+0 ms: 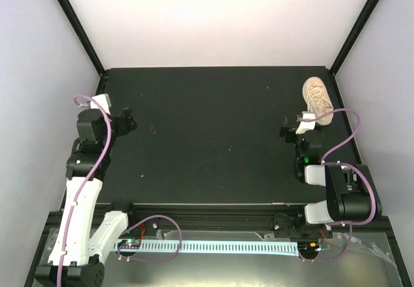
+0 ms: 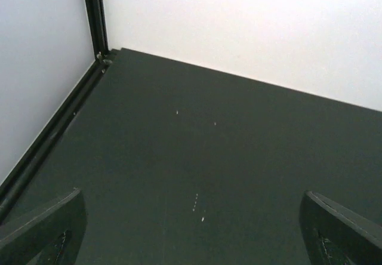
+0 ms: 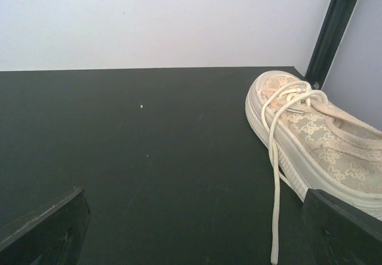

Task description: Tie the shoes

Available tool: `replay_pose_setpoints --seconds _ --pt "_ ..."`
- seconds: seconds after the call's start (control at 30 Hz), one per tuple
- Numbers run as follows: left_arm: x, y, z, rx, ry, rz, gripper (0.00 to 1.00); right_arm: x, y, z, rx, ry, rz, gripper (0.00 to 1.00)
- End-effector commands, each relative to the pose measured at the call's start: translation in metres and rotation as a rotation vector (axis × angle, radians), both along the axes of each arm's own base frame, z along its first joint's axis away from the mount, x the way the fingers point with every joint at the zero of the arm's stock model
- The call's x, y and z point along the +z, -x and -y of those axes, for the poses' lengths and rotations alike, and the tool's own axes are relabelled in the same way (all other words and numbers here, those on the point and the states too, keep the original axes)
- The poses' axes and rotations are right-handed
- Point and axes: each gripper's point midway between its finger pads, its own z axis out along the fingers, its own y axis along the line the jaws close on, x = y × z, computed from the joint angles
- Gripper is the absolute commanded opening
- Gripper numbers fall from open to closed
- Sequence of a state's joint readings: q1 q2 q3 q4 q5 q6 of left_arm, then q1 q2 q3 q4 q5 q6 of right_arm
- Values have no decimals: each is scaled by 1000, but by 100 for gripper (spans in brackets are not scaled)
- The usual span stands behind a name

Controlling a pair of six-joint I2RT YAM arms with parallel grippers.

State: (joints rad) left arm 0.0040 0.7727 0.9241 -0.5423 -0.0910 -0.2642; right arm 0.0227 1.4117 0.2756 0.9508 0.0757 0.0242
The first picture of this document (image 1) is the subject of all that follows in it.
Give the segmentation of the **white shoelace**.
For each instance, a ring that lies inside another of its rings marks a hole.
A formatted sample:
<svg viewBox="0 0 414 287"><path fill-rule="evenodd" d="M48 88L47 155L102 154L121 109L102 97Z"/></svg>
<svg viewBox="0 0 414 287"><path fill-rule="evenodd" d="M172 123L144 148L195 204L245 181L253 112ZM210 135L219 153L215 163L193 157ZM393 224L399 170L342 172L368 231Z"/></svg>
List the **white shoelace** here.
<svg viewBox="0 0 414 287"><path fill-rule="evenodd" d="M331 100L326 89L313 87L306 95L307 110L312 112L325 111L331 108Z"/></svg>

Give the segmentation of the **beige sneaker shoe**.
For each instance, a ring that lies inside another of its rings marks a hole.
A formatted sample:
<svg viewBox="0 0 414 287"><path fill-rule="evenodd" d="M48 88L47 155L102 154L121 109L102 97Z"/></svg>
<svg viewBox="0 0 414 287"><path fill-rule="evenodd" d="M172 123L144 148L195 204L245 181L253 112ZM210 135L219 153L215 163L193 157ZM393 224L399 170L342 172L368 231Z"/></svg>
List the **beige sneaker shoe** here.
<svg viewBox="0 0 414 287"><path fill-rule="evenodd" d="M313 112L317 118L334 110L324 82L318 77L308 78L302 87L302 95L307 111Z"/></svg>

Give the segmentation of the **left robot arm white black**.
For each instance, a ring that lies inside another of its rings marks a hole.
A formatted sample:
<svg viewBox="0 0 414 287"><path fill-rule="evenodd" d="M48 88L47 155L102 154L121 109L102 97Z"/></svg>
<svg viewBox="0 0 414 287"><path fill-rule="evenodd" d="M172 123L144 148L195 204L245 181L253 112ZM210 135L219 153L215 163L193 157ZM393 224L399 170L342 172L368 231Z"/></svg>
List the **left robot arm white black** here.
<svg viewBox="0 0 414 287"><path fill-rule="evenodd" d="M120 115L103 115L100 109L79 113L78 137L66 163L66 200L55 245L35 279L42 286L101 286L104 264L116 239L133 234L139 225L129 213L130 204L114 206L96 231L92 223L96 201L111 163L111 149L119 136L136 129L131 108Z"/></svg>

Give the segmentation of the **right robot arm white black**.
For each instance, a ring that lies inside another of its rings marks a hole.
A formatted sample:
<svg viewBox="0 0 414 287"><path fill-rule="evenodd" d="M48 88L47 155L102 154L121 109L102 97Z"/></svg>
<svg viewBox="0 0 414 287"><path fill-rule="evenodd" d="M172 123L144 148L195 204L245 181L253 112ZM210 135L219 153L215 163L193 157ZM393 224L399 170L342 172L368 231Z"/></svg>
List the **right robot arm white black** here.
<svg viewBox="0 0 414 287"><path fill-rule="evenodd" d="M298 123L291 125L284 118L280 137L294 146L294 174L302 184L320 186L325 198L304 206L304 215L294 221L295 232L311 236L318 224L365 225L382 216L382 204L371 172L364 164L323 162L323 134L314 122L312 113L303 113Z"/></svg>

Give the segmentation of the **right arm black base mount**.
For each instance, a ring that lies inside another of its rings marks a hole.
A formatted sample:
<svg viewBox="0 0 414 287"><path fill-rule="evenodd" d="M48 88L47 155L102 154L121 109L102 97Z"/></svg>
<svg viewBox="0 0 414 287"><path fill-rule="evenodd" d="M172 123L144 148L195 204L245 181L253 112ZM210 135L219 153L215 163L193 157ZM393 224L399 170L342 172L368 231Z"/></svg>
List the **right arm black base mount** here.
<svg viewBox="0 0 414 287"><path fill-rule="evenodd" d="M269 227L277 237L289 237L290 239L331 239L332 231L326 229L322 224L307 224L302 216L290 216L287 214L276 214L270 222Z"/></svg>

